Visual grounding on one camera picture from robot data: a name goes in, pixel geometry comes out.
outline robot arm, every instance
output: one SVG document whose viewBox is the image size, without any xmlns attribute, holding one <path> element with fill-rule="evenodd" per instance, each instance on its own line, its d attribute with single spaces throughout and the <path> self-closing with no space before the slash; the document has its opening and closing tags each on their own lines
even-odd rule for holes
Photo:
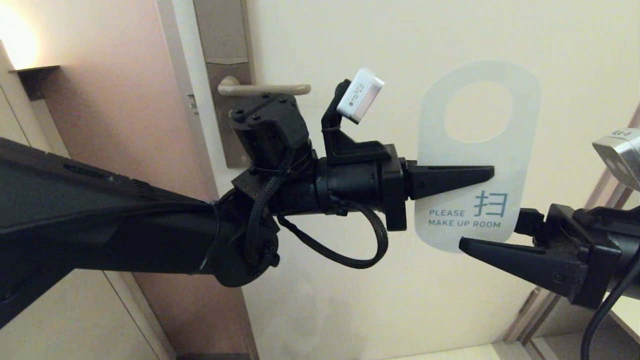
<svg viewBox="0 0 640 360">
<path fill-rule="evenodd" d="M 318 158 L 293 96 L 246 98 L 232 126 L 253 166 L 218 202 L 156 188 L 0 138 L 0 327 L 74 268 L 213 274 L 242 286 L 277 266 L 280 228 L 346 266 L 373 266 L 387 230 L 406 230 L 405 201 L 481 183 L 493 167 L 424 167 L 393 145 L 355 142 L 340 130 L 336 89 L 321 125 Z M 378 251 L 349 259 L 321 245 L 285 216 L 361 211 Z M 386 214 L 386 228 L 374 211 Z"/>
<path fill-rule="evenodd" d="M 622 129 L 593 143 L 609 170 L 640 190 L 640 130 Z M 621 296 L 640 299 L 640 207 L 578 209 L 553 204 L 544 215 L 521 209 L 516 233 L 533 237 L 533 247 L 462 238 L 468 255 L 597 309 L 582 337 L 582 360 L 589 359 L 598 326 Z M 605 292 L 609 296 L 603 301 Z"/>
</svg>

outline door lever handle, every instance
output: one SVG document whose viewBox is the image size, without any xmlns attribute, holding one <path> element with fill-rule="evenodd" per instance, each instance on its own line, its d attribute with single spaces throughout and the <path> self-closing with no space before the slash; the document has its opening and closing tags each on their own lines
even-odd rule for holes
<svg viewBox="0 0 640 360">
<path fill-rule="evenodd" d="M 240 85 L 234 76 L 227 76 L 218 85 L 218 92 L 224 96 L 254 96 L 264 93 L 306 95 L 311 92 L 311 85 Z"/>
</svg>

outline floor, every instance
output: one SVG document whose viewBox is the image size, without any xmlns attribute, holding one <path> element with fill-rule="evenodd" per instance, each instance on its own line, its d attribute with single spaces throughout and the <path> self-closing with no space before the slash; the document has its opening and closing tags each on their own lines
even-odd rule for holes
<svg viewBox="0 0 640 360">
<path fill-rule="evenodd" d="M 568 334 L 533 339 L 533 345 L 546 360 L 580 360 L 582 334 Z M 611 327 L 596 332 L 591 346 L 591 359 L 638 360 L 638 344 L 621 327 Z"/>
<path fill-rule="evenodd" d="M 393 360 L 530 360 L 519 343 L 480 345 L 431 354 L 398 357 Z"/>
</svg>

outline door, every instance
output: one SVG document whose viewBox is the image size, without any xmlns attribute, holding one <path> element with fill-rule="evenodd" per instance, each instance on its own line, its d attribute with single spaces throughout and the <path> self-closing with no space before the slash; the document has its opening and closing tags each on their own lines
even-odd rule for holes
<svg viewBox="0 0 640 360">
<path fill-rule="evenodd" d="M 42 136 L 40 122 L 35 121 L 18 75 L 8 72 L 10 65 L 2 56 L 1 44 L 0 136 L 24 145 L 38 144 L 34 147 L 64 156 L 55 151 L 64 149 L 62 142 L 53 147 L 49 140 L 43 140 L 46 136 Z M 30 116 L 19 117 L 16 113 Z M 141 310 L 127 299 L 131 294 L 123 288 L 121 278 L 118 273 L 96 270 L 68 274 L 0 329 L 0 359 L 169 360 L 169 355 L 153 348 L 156 339 L 143 333 L 149 325 L 144 316 L 136 317 Z"/>
</svg>

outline screw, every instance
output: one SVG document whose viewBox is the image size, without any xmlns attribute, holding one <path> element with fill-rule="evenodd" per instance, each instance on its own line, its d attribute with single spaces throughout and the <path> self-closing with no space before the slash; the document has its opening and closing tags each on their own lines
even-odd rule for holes
<svg viewBox="0 0 640 360">
<path fill-rule="evenodd" d="M 273 267 L 277 267 L 279 264 L 280 264 L 280 255 L 273 254 L 273 260 L 270 265 Z"/>
<path fill-rule="evenodd" d="M 554 281 L 555 282 L 564 282 L 566 277 L 564 274 L 560 274 L 559 272 L 554 272 Z"/>
</svg>

